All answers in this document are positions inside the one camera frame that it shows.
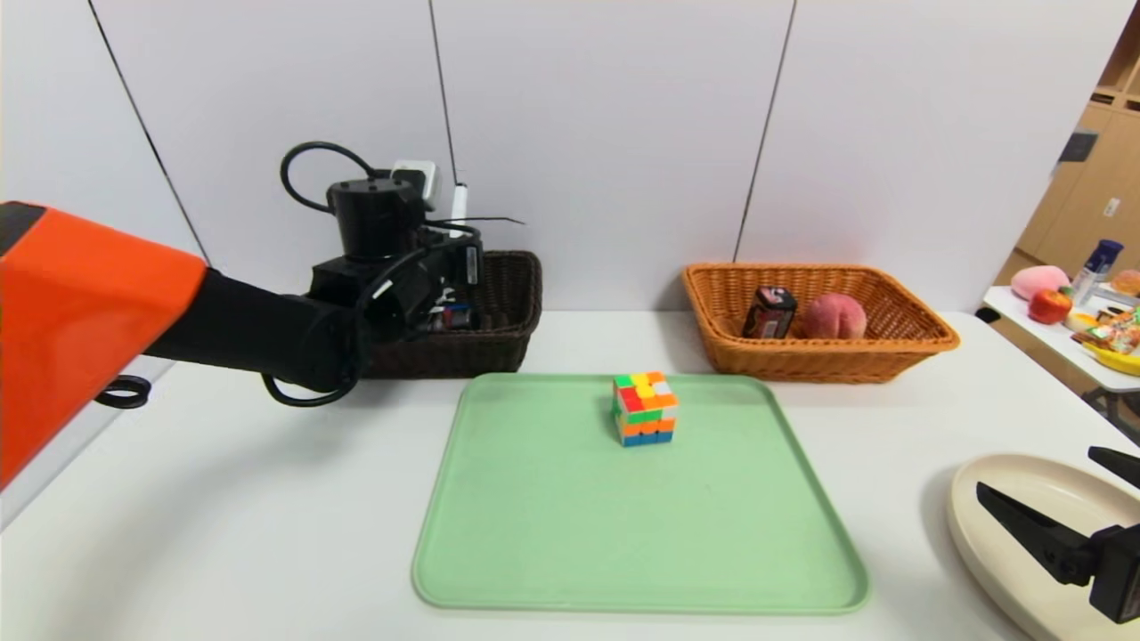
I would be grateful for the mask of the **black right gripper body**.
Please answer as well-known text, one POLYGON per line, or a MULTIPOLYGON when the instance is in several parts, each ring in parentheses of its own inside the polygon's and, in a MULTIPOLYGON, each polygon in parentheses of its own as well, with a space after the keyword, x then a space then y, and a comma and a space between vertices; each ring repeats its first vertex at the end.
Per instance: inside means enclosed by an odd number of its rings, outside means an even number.
POLYGON ((1109 526, 1091 537, 1096 573, 1088 602, 1115 624, 1139 617, 1139 524, 1109 526))

